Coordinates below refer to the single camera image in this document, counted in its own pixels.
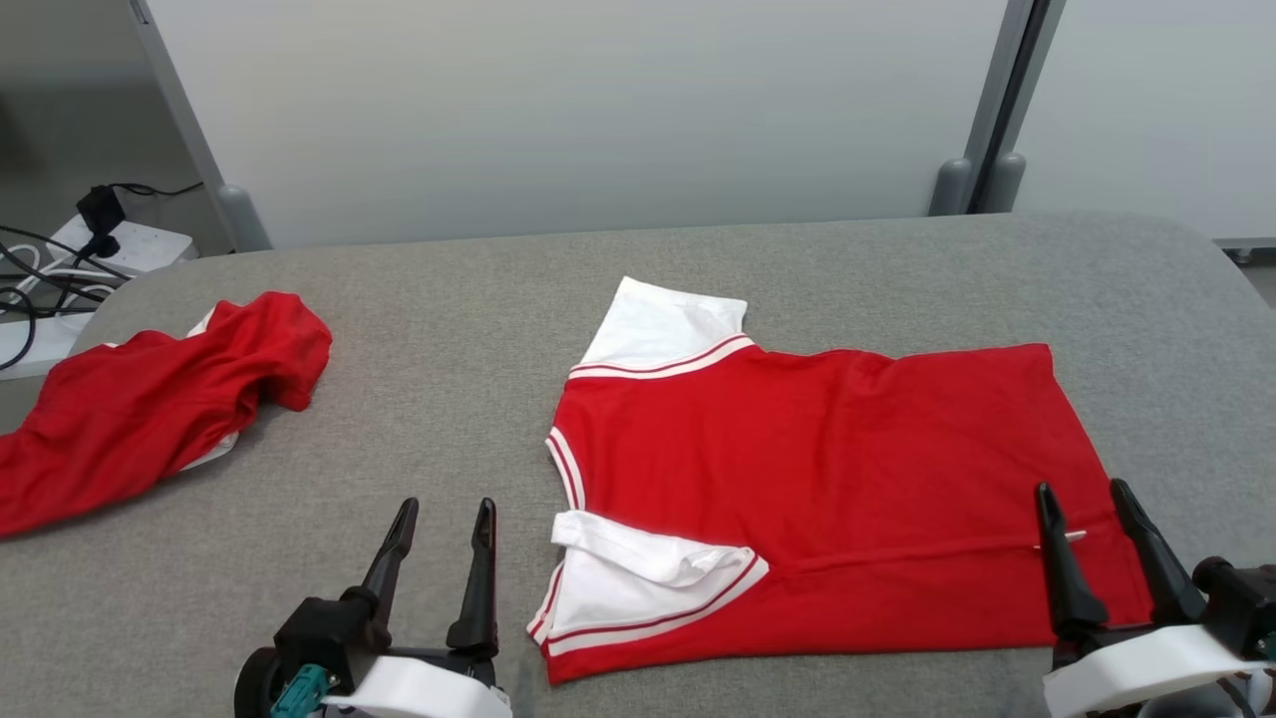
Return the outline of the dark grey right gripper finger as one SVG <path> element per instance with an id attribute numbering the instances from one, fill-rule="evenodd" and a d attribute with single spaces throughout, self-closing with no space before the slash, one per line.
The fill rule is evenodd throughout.
<path id="1" fill-rule="evenodd" d="M 1116 519 L 1134 546 L 1145 585 L 1152 599 L 1152 624 L 1196 624 L 1206 610 L 1206 599 L 1159 527 L 1136 499 L 1131 485 L 1111 480 L 1111 499 Z"/>
<path id="2" fill-rule="evenodd" d="M 1108 606 L 1085 579 L 1067 537 L 1065 513 L 1048 483 L 1035 488 L 1035 508 L 1050 627 L 1058 640 L 1077 641 L 1105 627 Z"/>

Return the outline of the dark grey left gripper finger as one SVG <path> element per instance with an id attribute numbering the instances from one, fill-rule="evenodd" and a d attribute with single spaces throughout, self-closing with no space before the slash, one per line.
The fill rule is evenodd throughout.
<path id="1" fill-rule="evenodd" d="M 376 624 L 389 624 L 401 564 L 410 555 L 419 525 L 419 508 L 416 497 L 401 502 L 364 578 L 364 596 L 373 601 L 375 608 L 373 616 Z"/>
<path id="2" fill-rule="evenodd" d="M 496 505 L 491 497 L 478 502 L 471 548 L 470 576 L 459 619 L 450 624 L 447 633 L 447 649 L 452 654 L 490 662 L 498 656 Z"/>

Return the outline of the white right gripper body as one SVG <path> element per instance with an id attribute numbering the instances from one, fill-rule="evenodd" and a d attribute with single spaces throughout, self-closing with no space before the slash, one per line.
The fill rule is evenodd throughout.
<path id="1" fill-rule="evenodd" d="M 1224 624 L 1057 624 L 1050 718 L 1276 718 L 1276 636 Z"/>

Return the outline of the white power strip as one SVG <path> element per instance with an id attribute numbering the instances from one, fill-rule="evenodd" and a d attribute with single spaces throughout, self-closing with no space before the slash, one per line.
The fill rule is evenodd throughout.
<path id="1" fill-rule="evenodd" d="M 124 221 L 114 230 L 114 258 L 80 260 L 88 240 L 73 216 L 48 241 L 28 237 L 0 251 L 0 381 L 47 374 L 68 358 L 93 312 L 129 278 L 197 259 L 190 236 Z"/>

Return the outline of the red shorts with white stripe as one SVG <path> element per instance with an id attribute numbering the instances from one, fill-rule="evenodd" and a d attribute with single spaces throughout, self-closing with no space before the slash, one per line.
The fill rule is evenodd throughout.
<path id="1" fill-rule="evenodd" d="M 0 435 L 0 539 L 135 500 L 225 455 L 259 406 L 310 404 L 333 335 L 291 292 L 214 304 L 186 335 L 137 333 L 69 356 Z"/>

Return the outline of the black power plug adapter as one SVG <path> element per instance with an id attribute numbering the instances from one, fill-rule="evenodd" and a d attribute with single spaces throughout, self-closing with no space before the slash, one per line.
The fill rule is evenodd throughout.
<path id="1" fill-rule="evenodd" d="M 140 196 L 172 198 L 200 189 L 203 182 L 177 190 L 160 190 L 145 182 L 100 182 L 92 186 L 77 203 L 77 210 L 84 222 L 85 230 L 91 232 L 88 240 L 80 249 L 77 249 L 77 258 L 114 258 L 120 251 L 120 244 L 114 237 L 114 230 L 125 221 L 122 201 L 119 200 L 116 190 L 122 190 Z"/>

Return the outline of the red shirt with white sleeves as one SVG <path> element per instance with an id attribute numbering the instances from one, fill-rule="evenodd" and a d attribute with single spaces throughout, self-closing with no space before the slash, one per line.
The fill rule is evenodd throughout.
<path id="1" fill-rule="evenodd" d="M 547 454 L 568 509 L 528 633 L 551 685 L 729 657 L 1050 644 L 1049 485 L 1113 624 L 1148 619 L 1044 344 L 790 355 L 746 301 L 625 277 Z"/>

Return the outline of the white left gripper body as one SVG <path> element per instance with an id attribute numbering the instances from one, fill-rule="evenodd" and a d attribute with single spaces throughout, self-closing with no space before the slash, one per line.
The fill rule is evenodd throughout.
<path id="1" fill-rule="evenodd" d="M 276 648 L 255 650 L 235 684 L 235 718 L 268 718 L 288 682 Z M 314 718 L 513 718 L 513 709 L 496 686 L 493 661 L 392 648 L 353 694 L 328 692 Z"/>

